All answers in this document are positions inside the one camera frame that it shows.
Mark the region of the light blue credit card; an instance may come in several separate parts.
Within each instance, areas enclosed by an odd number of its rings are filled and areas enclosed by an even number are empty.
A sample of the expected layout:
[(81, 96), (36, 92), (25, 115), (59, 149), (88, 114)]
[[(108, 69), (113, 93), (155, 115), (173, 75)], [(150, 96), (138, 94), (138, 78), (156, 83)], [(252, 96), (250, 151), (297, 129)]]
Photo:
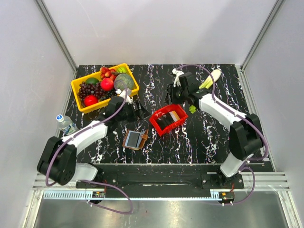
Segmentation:
[(140, 135), (141, 134), (138, 132), (130, 131), (125, 145), (128, 147), (137, 148)]

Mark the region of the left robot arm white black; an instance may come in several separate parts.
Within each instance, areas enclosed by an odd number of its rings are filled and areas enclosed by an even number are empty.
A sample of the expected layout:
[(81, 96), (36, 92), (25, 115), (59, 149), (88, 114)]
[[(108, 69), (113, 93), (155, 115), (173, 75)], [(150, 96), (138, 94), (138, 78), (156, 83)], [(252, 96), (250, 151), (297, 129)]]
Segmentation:
[(86, 180), (93, 188), (101, 186), (101, 170), (89, 163), (78, 163), (78, 154), (113, 132), (119, 122), (137, 122), (149, 116), (150, 113), (138, 100), (116, 96), (88, 126), (62, 138), (49, 138), (37, 165), (38, 172), (46, 177), (46, 186), (64, 186), (79, 180)]

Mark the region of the red plastic card box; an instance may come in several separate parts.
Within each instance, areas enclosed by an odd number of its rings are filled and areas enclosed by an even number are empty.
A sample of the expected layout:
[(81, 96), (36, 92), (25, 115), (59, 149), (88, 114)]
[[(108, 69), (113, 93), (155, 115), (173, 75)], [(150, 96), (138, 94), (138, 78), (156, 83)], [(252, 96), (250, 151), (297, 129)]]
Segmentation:
[(157, 134), (162, 136), (182, 126), (187, 118), (188, 115), (180, 105), (171, 104), (155, 111), (149, 121)]

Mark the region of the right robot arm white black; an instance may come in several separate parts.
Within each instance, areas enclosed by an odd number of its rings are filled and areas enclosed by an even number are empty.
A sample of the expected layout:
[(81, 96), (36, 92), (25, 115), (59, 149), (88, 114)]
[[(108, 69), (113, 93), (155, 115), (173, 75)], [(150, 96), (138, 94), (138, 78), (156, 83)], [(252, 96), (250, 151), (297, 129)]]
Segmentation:
[(167, 86), (166, 103), (177, 105), (188, 102), (217, 119), (229, 130), (230, 153), (216, 176), (217, 184), (227, 188), (246, 161), (252, 159), (262, 147), (268, 149), (260, 119), (256, 114), (246, 115), (222, 102), (210, 90), (202, 88), (192, 73), (173, 69), (172, 74), (175, 79)]

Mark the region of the brown leather card holder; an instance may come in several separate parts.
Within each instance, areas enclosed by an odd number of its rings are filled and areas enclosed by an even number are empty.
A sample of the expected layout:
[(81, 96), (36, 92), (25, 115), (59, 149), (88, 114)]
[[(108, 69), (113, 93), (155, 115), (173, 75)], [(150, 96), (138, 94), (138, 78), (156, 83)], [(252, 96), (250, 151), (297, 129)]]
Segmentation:
[(148, 140), (148, 132), (149, 130), (142, 132), (128, 130), (123, 140), (123, 147), (136, 151), (141, 150)]

